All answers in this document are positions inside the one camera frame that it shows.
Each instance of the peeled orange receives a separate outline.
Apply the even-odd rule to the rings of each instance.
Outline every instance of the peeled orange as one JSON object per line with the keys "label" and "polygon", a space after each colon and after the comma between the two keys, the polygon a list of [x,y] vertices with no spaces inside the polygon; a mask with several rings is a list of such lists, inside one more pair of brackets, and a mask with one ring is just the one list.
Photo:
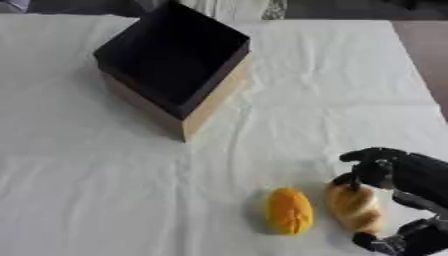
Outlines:
{"label": "peeled orange", "polygon": [[297,235],[313,224],[313,209],[308,198],[295,188],[278,188],[266,202],[266,220],[280,234]]}

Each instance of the cardboard box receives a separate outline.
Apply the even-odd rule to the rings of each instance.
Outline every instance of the cardboard box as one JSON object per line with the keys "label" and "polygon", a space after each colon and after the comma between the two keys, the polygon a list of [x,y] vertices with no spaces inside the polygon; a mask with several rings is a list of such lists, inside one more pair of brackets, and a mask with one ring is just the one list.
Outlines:
{"label": "cardboard box", "polygon": [[100,47],[110,87],[187,141],[244,77],[249,37],[178,3]]}

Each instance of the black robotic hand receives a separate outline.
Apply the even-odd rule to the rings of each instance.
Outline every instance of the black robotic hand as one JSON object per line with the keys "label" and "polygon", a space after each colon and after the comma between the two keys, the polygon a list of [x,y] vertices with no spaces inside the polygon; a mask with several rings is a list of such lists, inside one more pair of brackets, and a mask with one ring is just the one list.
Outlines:
{"label": "black robotic hand", "polygon": [[[343,162],[357,161],[351,173],[336,178],[333,183],[359,184],[378,188],[398,189],[417,195],[448,209],[448,163],[417,153],[391,148],[366,148],[340,156]],[[397,203],[419,208],[411,202],[394,197]]]}
{"label": "black robotic hand", "polygon": [[448,163],[416,153],[390,148],[367,148],[340,156],[358,161],[352,172],[333,180],[335,184],[360,184],[394,189],[393,200],[415,209],[436,213],[428,220],[402,226],[396,235],[379,239],[356,233],[353,242],[367,250],[388,255],[423,256],[448,248]]}

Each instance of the wrinkled white cloth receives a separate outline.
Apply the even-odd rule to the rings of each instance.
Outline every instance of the wrinkled white cloth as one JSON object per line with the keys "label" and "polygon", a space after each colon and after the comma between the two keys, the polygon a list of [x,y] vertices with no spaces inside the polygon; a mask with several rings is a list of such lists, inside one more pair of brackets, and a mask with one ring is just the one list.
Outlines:
{"label": "wrinkled white cloth", "polygon": [[[150,10],[167,0],[136,0]],[[219,21],[261,20],[271,0],[180,0],[179,2]]]}
{"label": "wrinkled white cloth", "polygon": [[[247,79],[182,144],[110,94],[92,57],[133,21],[0,16],[0,255],[370,255],[324,205],[350,167],[338,154],[448,160],[445,121],[389,22],[234,25],[252,38]],[[282,186],[314,206],[303,235],[266,234],[259,199]],[[427,216],[379,194],[385,235]]]}

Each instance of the white fabric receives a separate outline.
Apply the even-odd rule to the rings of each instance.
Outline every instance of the white fabric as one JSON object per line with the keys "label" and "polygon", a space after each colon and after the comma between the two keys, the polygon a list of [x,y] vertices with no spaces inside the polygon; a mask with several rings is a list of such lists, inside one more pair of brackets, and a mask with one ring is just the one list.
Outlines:
{"label": "white fabric", "polygon": [[[270,0],[180,0],[207,16],[219,21],[261,20]],[[166,0],[137,0],[143,7],[152,9]]]}
{"label": "white fabric", "polygon": [[[238,25],[245,85],[189,144],[111,95],[92,51],[133,20],[0,16],[2,256],[369,255],[327,214],[338,154],[448,160],[447,126],[388,22]],[[316,223],[267,235],[259,196],[297,186]],[[381,193],[391,234],[426,215]]]}

